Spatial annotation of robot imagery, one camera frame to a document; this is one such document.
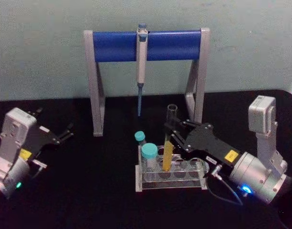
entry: blue pipette tip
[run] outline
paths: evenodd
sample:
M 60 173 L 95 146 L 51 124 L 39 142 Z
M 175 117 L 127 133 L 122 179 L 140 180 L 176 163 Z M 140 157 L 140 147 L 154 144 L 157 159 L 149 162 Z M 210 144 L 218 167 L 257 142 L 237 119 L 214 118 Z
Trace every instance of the blue pipette tip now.
M 143 90 L 143 83 L 138 83 L 138 103 L 137 103 L 137 116 L 141 116 L 141 109 L 142 109 L 142 90 Z

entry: metal leg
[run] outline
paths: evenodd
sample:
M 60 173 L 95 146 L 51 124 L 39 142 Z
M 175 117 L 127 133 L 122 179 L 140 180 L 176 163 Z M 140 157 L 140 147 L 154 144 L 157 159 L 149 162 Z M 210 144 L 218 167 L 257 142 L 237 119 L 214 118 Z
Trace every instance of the metal leg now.
M 201 28 L 201 43 L 199 61 L 193 60 L 190 68 L 187 89 L 185 93 L 189 118 L 195 122 L 202 122 L 205 81 L 209 58 L 209 28 Z M 196 86 L 196 99 L 194 100 L 194 87 Z
M 198 64 L 199 63 L 197 60 L 192 61 L 185 93 L 185 101 L 188 107 L 188 115 L 190 120 L 194 120 L 195 115 L 194 87 L 196 84 L 196 78 L 198 76 Z
M 93 135 L 103 136 L 105 98 L 99 66 L 98 63 L 95 62 L 93 31 L 85 30 L 83 36 L 93 118 Z

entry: wall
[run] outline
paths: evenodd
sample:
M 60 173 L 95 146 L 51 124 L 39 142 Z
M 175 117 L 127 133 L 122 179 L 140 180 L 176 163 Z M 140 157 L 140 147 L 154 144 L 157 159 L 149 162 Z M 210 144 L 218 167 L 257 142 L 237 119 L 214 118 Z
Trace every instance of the wall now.
M 212 31 L 206 90 L 292 86 L 292 0 L 0 0 L 0 100 L 88 96 L 82 31 Z M 101 64 L 108 96 L 135 95 L 135 64 Z M 182 93 L 189 62 L 149 62 L 146 94 Z

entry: glass test tube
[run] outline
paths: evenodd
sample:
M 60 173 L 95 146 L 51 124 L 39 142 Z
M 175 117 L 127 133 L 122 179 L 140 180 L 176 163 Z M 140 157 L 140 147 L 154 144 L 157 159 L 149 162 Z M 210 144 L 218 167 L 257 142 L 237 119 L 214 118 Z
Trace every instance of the glass test tube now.
M 170 104 L 167 106 L 167 115 L 166 115 L 166 121 L 174 126 L 175 125 L 175 118 L 177 116 L 177 105 Z M 163 154 L 163 171 L 169 171 L 171 168 L 171 161 L 173 157 L 173 149 L 174 146 L 170 142 L 170 136 L 165 135 L 165 142 L 164 142 L 164 154 Z

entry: blue cap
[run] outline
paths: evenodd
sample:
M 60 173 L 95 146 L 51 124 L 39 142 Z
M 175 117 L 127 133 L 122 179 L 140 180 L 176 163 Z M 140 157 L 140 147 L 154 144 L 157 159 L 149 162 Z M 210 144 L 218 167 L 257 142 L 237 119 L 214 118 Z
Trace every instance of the blue cap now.
M 145 29 L 147 26 L 146 26 L 146 23 L 139 23 L 138 27 L 140 29 Z
M 136 138 L 136 141 L 140 142 L 140 141 L 143 141 L 145 139 L 145 134 L 143 131 L 138 131 L 135 133 L 135 138 Z
M 146 143 L 142 146 L 142 156 L 146 159 L 152 159 L 157 156 L 157 146 L 153 143 Z

